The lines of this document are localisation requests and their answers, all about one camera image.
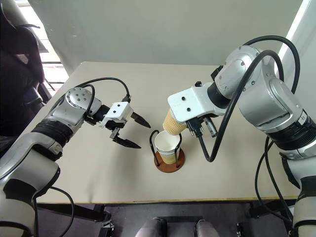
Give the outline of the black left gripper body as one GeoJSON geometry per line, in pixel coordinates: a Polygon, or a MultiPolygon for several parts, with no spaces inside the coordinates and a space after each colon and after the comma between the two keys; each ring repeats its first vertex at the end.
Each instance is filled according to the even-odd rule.
{"type": "Polygon", "coordinates": [[[112,133],[110,138],[113,141],[127,141],[127,139],[122,139],[119,136],[119,131],[124,128],[128,120],[131,118],[133,112],[123,113],[121,118],[114,115],[114,113],[107,112],[105,115],[106,123],[105,127],[112,133]]]}

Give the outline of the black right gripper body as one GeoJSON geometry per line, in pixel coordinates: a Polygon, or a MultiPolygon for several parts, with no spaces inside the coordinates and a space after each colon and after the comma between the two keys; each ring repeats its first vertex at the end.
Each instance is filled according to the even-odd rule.
{"type": "Polygon", "coordinates": [[[186,121],[186,125],[193,136],[201,137],[202,132],[203,132],[203,128],[202,128],[203,122],[206,124],[206,127],[208,128],[211,134],[211,137],[216,137],[218,134],[218,131],[210,115],[203,115],[201,117],[192,118],[186,121]]]}

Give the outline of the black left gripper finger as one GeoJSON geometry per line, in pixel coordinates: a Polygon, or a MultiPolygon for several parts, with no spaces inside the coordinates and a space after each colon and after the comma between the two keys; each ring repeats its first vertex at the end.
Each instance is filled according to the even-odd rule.
{"type": "Polygon", "coordinates": [[[133,149],[140,149],[141,147],[137,145],[136,143],[128,140],[128,139],[122,139],[118,137],[117,135],[113,137],[112,139],[114,142],[116,142],[119,145],[122,145],[127,148],[133,148],[133,149]]]}
{"type": "Polygon", "coordinates": [[[140,115],[137,113],[133,112],[131,114],[131,117],[134,119],[134,121],[144,127],[151,128],[150,124],[140,115]]]}

